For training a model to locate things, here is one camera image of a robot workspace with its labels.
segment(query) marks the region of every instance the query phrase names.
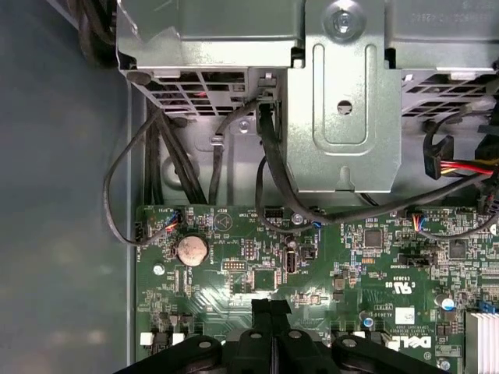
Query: yellow wire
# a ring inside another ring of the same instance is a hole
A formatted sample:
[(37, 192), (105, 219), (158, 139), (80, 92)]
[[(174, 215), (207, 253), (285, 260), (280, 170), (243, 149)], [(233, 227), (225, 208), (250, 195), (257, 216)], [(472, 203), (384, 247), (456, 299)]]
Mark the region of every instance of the yellow wire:
[(174, 228), (176, 225), (177, 225), (177, 223), (176, 223), (176, 222), (175, 222), (175, 223), (173, 223), (173, 224), (170, 224), (169, 226), (167, 226), (167, 227), (165, 228), (165, 230), (170, 230), (170, 229)]
[(418, 231), (417, 216), (412, 216), (412, 222), (414, 223), (414, 230)]
[(443, 169), (441, 174), (443, 174), (443, 175), (450, 174), (456, 170), (458, 170), (458, 169)]

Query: integrated circuit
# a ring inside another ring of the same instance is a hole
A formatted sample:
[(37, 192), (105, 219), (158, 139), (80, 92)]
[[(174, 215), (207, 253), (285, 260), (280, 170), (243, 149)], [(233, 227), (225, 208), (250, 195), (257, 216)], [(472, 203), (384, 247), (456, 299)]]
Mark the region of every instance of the integrated circuit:
[(343, 291), (345, 289), (345, 279), (343, 277), (334, 277), (333, 287), (336, 291)]
[(449, 259), (465, 259), (468, 243), (464, 240), (451, 240), (449, 242)]
[(383, 246), (383, 232), (381, 230), (364, 231), (364, 247), (381, 248)]
[(255, 270), (255, 291), (273, 291), (274, 290), (274, 271), (273, 270)]

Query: motherboard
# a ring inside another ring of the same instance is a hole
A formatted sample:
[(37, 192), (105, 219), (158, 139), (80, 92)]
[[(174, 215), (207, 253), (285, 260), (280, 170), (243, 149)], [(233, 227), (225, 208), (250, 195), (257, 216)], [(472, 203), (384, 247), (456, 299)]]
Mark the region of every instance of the motherboard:
[[(143, 206), (136, 236), (165, 229), (136, 253), (137, 360), (194, 334), (223, 341), (252, 326), (251, 300), (286, 300), (291, 325), (335, 337), (379, 332), (381, 344), (453, 373), (464, 372), (465, 319), (494, 314), (499, 236), (433, 242), (485, 217), (467, 208), (421, 208), (284, 235), (248, 207)], [(303, 219), (265, 210), (282, 227)]]

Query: connector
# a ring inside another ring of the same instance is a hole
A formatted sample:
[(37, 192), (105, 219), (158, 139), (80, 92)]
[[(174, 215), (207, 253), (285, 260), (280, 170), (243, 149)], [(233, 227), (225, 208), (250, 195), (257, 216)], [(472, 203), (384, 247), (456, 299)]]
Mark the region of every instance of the connector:
[(284, 218), (284, 208), (276, 207), (276, 208), (265, 208), (264, 216), (267, 219), (270, 218)]
[(498, 314), (499, 307), (490, 304), (489, 302), (480, 301), (478, 303), (478, 309), (483, 313)]
[(439, 143), (433, 145), (438, 126), (433, 123), (423, 141), (424, 170), (426, 175), (438, 180), (442, 176), (442, 161), (454, 159), (454, 137), (447, 135)]
[(477, 211), (478, 214), (491, 216), (499, 213), (499, 169), (497, 168), (480, 191)]
[(286, 252), (286, 272), (296, 273), (296, 253), (295, 251)]

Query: black wire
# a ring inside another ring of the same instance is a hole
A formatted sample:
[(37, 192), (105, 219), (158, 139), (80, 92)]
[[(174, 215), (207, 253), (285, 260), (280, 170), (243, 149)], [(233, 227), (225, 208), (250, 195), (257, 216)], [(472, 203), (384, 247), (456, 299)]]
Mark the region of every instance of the black wire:
[(152, 149), (151, 149), (151, 126), (146, 131), (146, 145), (144, 150), (144, 163), (143, 163), (143, 203), (144, 205), (151, 205), (153, 202), (152, 196)]
[(77, 16), (78, 41), (85, 59), (92, 66), (101, 69), (112, 69), (118, 66), (115, 47), (106, 44), (96, 35), (85, 12), (79, 10)]
[(258, 102), (256, 100), (251, 100), (248, 103), (244, 104), (242, 107), (237, 108), (231, 114), (224, 118), (222, 123), (218, 126), (215, 135), (223, 136), (225, 134), (225, 130), (238, 119), (242, 117), (246, 117), (252, 111), (256, 111), (258, 108)]
[(375, 206), (362, 210), (350, 210), (339, 213), (318, 214), (301, 204), (291, 186), (286, 166), (282, 160), (281, 151), (279, 149), (278, 138), (274, 131), (270, 105), (261, 105), (260, 114), (262, 143), (264, 145), (265, 155), (267, 157), (267, 162), (269, 164), (274, 183), (278, 187), (279, 192), (285, 198), (286, 205), (289, 208), (314, 222), (321, 222), (324, 224), (340, 224), (347, 221), (361, 221), (367, 218), (377, 217), (397, 210), (403, 210), (411, 205), (424, 205), (431, 203), (432, 201), (441, 199), (455, 191), (464, 189), (468, 185), (472, 185), (489, 178), (486, 175), (471, 175), (432, 192), (427, 192), (409, 199), (395, 201), (383, 206)]
[(220, 185), (221, 167), (224, 160), (223, 146), (215, 146), (213, 149), (213, 171), (211, 174), (210, 189), (208, 191), (208, 202), (210, 205), (217, 204), (218, 186)]
[(379, 206), (380, 204), (376, 203), (376, 201), (371, 197), (369, 193), (360, 193), (359, 196), (369, 205), (371, 206)]
[[(252, 111), (256, 111), (258, 103), (256, 100), (250, 101), (240, 108), (237, 108), (230, 115), (224, 118), (218, 126), (215, 135), (223, 136), (227, 128), (238, 119), (246, 117)], [(223, 145), (214, 146), (213, 150), (213, 171), (211, 174), (210, 189), (208, 191), (208, 202), (210, 205), (216, 205), (218, 196), (218, 186), (220, 185), (221, 167), (223, 164), (224, 147)]]
[(158, 238), (163, 236), (165, 234), (165, 230), (161, 229), (155, 232), (151, 237), (141, 241), (141, 242), (136, 242), (133, 240), (129, 240), (125, 238), (121, 232), (119, 232), (119, 229), (116, 227), (115, 220), (112, 217), (112, 212), (111, 212), (111, 197), (109, 196), (109, 187), (111, 185), (111, 180), (112, 176), (115, 173), (116, 168), (118, 167), (119, 163), (122, 161), (122, 159), (126, 156), (126, 154), (134, 148), (136, 144), (140, 142), (142, 139), (143, 135), (146, 133), (147, 129), (156, 121), (156, 119), (162, 114), (161, 110), (155, 111), (145, 122), (142, 126), (140, 126), (139, 130), (135, 134), (135, 136), (130, 140), (130, 143), (128, 143), (125, 147), (125, 149), (119, 154), (119, 156), (116, 158), (115, 162), (111, 165), (111, 167), (108, 170), (108, 173), (106, 174), (104, 178), (104, 188), (103, 188), (103, 202), (104, 202), (104, 211), (106, 215), (106, 220), (108, 222), (109, 227), (111, 228), (111, 231), (113, 235), (123, 244), (126, 245), (136, 245), (136, 246), (141, 246), (141, 245), (148, 245), (154, 241), (156, 241)]
[(108, 45), (115, 45), (116, 38), (111, 32), (111, 18), (100, 3), (100, 0), (80, 0), (80, 7), (87, 16), (90, 27), (96, 35)]
[(265, 218), (265, 207), (262, 204), (262, 196), (264, 194), (264, 166), (267, 163), (267, 158), (262, 158), (260, 165), (258, 165), (257, 171), (257, 185), (255, 187), (255, 209), (257, 211), (257, 216), (260, 222), (270, 230), (279, 232), (281, 234), (299, 234), (300, 232), (308, 231), (313, 229), (313, 224), (307, 224), (305, 226), (297, 228), (280, 228), (275, 224), (272, 224), (267, 218)]
[(467, 232), (462, 232), (461, 234), (456, 234), (456, 235), (434, 235), (429, 232), (425, 231), (417, 231), (418, 234), (421, 236), (424, 236), (425, 238), (432, 239), (432, 240), (453, 240), (453, 239), (464, 239), (468, 238), (471, 235), (478, 234), (483, 230), (486, 230), (490, 228), (493, 224), (497, 223), (497, 219), (499, 218), (499, 214), (493, 215), (491, 218), (483, 222), (483, 224), (477, 226), (476, 228), (473, 228), (472, 230), (469, 230)]
[(172, 139), (170, 138), (168, 131), (165, 128), (166, 126), (163, 125), (163, 122), (161, 119), (159, 119), (156, 122), (156, 125), (157, 125), (157, 129), (159, 130), (161, 137), (163, 138), (163, 142), (166, 145), (166, 149), (168, 150), (168, 153), (170, 154), (170, 158), (172, 159), (173, 166), (175, 168), (175, 171), (177, 172), (177, 175), (178, 175), (179, 180), (180, 180), (180, 184), (182, 185), (182, 189), (183, 189), (184, 193), (186, 194), (187, 199), (189, 200), (189, 203), (198, 204), (198, 199), (197, 199), (196, 191), (194, 188), (194, 184), (187, 176), (186, 169), (184, 168), (184, 165), (182, 164), (182, 161), (180, 160), (179, 154), (177, 153), (175, 147), (173, 146)]
[(163, 197), (163, 184), (161, 182), (161, 162), (159, 153), (159, 130), (156, 125), (150, 127), (151, 131), (151, 159), (150, 159), (150, 176), (151, 188), (154, 197), (154, 204), (164, 205), (165, 198)]
[(196, 171), (194, 170), (194, 166), (189, 159), (189, 156), (187, 156), (187, 152), (182, 146), (182, 144), (179, 141), (179, 138), (175, 134), (175, 132), (172, 129), (172, 124), (170, 122), (170, 119), (166, 115), (161, 116), (160, 123), (158, 124), (160, 128), (160, 132), (165, 132), (165, 135), (169, 138), (173, 151), (177, 153), (180, 162), (182, 163), (183, 169), (185, 170), (185, 173), (187, 174), (187, 178), (190, 180), (191, 184), (193, 185), (194, 189), (194, 195), (196, 197), (196, 201), (194, 202), (195, 204), (207, 204), (206, 197), (204, 196), (203, 189), (201, 188), (201, 184), (199, 179), (197, 178)]

